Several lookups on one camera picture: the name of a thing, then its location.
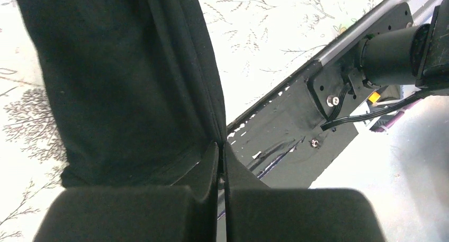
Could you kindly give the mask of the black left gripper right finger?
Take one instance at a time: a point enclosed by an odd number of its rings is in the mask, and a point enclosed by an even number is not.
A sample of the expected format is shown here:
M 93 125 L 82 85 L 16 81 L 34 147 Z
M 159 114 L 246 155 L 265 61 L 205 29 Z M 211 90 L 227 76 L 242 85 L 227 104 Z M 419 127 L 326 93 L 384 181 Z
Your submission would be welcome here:
M 370 202 L 351 189 L 274 189 L 223 149 L 227 241 L 384 241 Z

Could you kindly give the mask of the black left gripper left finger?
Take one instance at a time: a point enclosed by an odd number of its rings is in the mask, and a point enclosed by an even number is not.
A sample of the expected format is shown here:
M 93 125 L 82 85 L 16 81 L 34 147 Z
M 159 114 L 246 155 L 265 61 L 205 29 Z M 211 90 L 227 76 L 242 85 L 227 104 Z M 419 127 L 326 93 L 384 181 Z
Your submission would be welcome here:
M 50 206 L 35 241 L 215 241 L 219 147 L 171 186 L 76 187 Z

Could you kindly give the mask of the black underwear beige waistband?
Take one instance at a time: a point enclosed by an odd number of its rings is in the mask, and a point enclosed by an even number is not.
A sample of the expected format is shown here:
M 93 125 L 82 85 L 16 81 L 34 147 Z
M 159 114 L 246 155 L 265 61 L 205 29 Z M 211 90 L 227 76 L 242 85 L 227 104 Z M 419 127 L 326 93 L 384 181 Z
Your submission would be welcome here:
M 68 165 L 66 188 L 170 185 L 226 141 L 199 0 L 17 0 Z

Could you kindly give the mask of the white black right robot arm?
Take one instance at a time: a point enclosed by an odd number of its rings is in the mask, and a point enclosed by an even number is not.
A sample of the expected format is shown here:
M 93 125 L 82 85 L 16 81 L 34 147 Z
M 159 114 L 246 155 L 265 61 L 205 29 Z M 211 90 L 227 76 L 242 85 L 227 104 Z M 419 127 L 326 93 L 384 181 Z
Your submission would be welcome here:
M 448 0 L 435 6 L 430 23 L 411 25 L 407 3 L 387 14 L 387 32 L 360 42 L 356 64 L 367 88 L 415 85 L 448 95 Z

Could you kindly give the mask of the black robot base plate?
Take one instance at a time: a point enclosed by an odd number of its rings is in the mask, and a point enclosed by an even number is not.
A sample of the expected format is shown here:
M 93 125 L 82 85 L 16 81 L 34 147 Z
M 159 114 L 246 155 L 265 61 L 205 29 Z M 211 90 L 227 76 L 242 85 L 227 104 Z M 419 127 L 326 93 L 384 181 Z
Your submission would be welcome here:
M 352 123 L 326 131 L 327 97 L 351 90 L 340 116 L 354 114 L 372 93 L 355 66 L 360 42 L 326 65 L 309 60 L 228 127 L 237 159 L 272 187 L 309 187 L 357 136 Z

